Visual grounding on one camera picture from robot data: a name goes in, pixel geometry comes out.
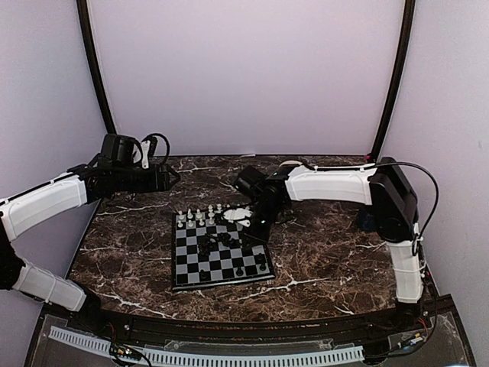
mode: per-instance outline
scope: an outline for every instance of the chessboard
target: chessboard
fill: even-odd
[[[275,278],[266,245],[243,248],[241,224],[227,222],[212,210],[191,217],[173,215],[173,291]]]

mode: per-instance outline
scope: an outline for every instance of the black frame edge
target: black frame edge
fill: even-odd
[[[87,0],[76,0],[76,6],[78,8],[79,26],[82,30],[83,44],[85,45],[86,59],[89,63],[92,83],[97,95],[97,100],[99,101],[100,112],[102,113],[105,129],[109,134],[117,134],[114,120],[112,119],[110,108],[108,107],[108,100],[102,81],[99,61],[97,60]]]
[[[458,310],[451,294],[439,297],[438,314],[452,312],[461,341],[464,344],[469,365],[476,366],[474,355],[469,344],[467,334],[458,314]],[[434,300],[425,303],[426,310],[432,317],[435,314]],[[336,343],[354,343],[355,345],[368,346],[371,343],[379,343],[386,340],[393,331],[366,330],[364,325],[375,319],[388,319],[395,313],[395,309],[386,309],[353,316],[328,317],[317,320],[289,321],[281,323],[216,323],[193,322],[183,320],[159,319],[154,317],[142,317],[128,315],[114,311],[104,310],[103,313],[113,323],[121,341],[135,346],[146,344],[164,344],[167,340],[196,341],[202,343],[284,343],[294,341],[318,340],[333,338]],[[37,320],[28,355],[24,367],[30,366],[34,357],[40,329],[46,315],[62,317],[68,321],[67,326],[74,329],[87,329],[78,324],[73,315],[62,307],[45,304]]]
[[[399,44],[397,45],[396,60],[394,61],[394,68],[392,77],[390,78],[389,91],[387,92],[387,98],[385,101],[384,110],[382,112],[381,121],[375,136],[374,145],[371,153],[368,154],[369,161],[376,161],[382,150],[387,130],[389,128],[390,119],[394,110],[394,105],[397,99],[397,92],[399,91],[401,77],[403,75],[404,64],[406,62],[407,48],[410,42],[411,28],[413,26],[414,19],[414,7],[416,0],[406,0],[404,4],[403,23],[401,25]]]

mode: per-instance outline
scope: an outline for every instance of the brown marble surface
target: brown marble surface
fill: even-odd
[[[376,233],[355,225],[359,205],[293,204],[293,219],[272,229],[277,278],[202,291],[171,291],[171,216],[209,204],[246,203],[230,185],[249,164],[271,173],[282,161],[364,163],[355,157],[171,158],[182,180],[165,193],[119,194],[99,208],[70,278],[95,291],[103,307],[179,320],[292,321],[393,307],[390,255]]]

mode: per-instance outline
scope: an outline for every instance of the white backdrop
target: white backdrop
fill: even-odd
[[[403,0],[90,2],[119,133],[173,154],[367,154]]]

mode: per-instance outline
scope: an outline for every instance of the black metal rod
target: black metal rod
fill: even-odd
[[[92,74],[92,83],[95,88],[97,100],[99,101],[100,112],[105,123],[105,129],[109,134],[117,134],[114,120],[108,107],[107,95],[105,94],[102,74],[100,73],[99,62],[93,41],[92,27],[90,26],[89,9],[86,0],[76,0],[78,7],[79,26],[82,29],[83,43],[85,44],[86,59],[89,62],[90,73]]]
[[[385,101],[384,111],[382,112],[381,122],[377,135],[375,136],[374,146],[371,153],[368,155],[369,161],[376,161],[381,153],[382,145],[389,128],[390,118],[396,103],[397,92],[399,91],[400,80],[403,75],[404,63],[406,61],[407,47],[410,42],[411,27],[413,26],[414,5],[416,0],[406,0],[404,5],[403,24],[401,25],[399,44],[397,46],[396,60],[392,78],[390,79],[389,91]]]

